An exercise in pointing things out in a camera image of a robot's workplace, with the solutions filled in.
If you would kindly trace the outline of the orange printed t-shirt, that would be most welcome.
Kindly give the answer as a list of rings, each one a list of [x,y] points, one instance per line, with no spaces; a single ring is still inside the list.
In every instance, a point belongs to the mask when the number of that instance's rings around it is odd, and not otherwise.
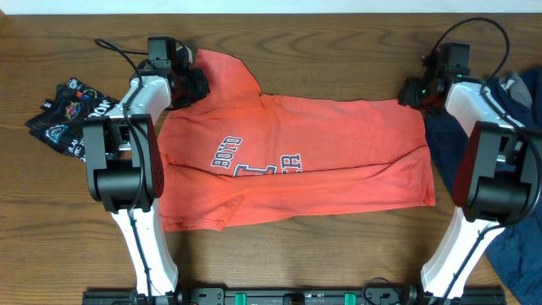
[[[224,53],[202,49],[196,65],[209,94],[171,112],[158,137],[165,230],[434,205],[419,112],[395,100],[267,95]]]

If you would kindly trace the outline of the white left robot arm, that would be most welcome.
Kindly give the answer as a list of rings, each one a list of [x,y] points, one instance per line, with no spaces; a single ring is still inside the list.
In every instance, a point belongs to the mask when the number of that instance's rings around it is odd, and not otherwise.
[[[154,125],[163,111],[190,107],[209,92],[198,68],[141,70],[118,105],[84,123],[89,192],[120,228],[136,275],[131,296],[100,302],[174,302],[179,271],[158,217],[165,177]]]

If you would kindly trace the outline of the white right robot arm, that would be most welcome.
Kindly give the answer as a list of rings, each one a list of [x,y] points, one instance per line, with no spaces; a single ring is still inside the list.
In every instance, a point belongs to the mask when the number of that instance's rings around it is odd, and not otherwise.
[[[402,106],[439,105],[462,127],[467,146],[452,190],[452,221],[421,280],[427,304],[457,304],[489,244],[523,222],[541,198],[541,134],[515,120],[484,84],[464,79],[435,92],[412,77],[398,93]]]

